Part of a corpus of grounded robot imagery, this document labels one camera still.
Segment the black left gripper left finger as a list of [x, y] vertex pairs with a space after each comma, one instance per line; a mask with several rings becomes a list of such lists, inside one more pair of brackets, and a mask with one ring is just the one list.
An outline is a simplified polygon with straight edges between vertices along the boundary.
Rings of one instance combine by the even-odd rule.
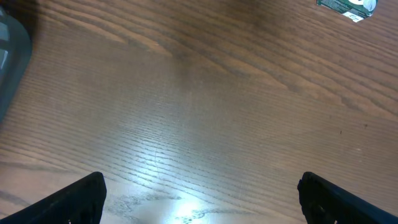
[[1, 224], [99, 224], [106, 193], [103, 174], [93, 172], [1, 219]]

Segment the dark green round-logo packet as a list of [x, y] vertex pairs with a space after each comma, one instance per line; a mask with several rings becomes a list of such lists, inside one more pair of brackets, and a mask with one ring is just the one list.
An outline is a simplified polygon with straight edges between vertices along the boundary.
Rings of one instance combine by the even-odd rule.
[[317, 0], [317, 5], [327, 7], [353, 22], [371, 17], [378, 0]]

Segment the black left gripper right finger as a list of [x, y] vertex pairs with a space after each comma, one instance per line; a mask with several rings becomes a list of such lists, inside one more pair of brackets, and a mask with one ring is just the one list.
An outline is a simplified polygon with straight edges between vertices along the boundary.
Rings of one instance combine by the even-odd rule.
[[304, 172], [297, 186], [299, 203], [310, 224], [395, 224], [397, 217], [341, 187]]

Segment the grey plastic basket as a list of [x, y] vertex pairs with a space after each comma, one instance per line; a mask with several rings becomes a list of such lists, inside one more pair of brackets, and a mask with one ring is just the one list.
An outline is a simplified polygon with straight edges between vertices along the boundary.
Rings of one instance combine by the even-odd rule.
[[1, 8], [1, 118], [15, 95], [32, 56], [32, 41], [25, 27]]

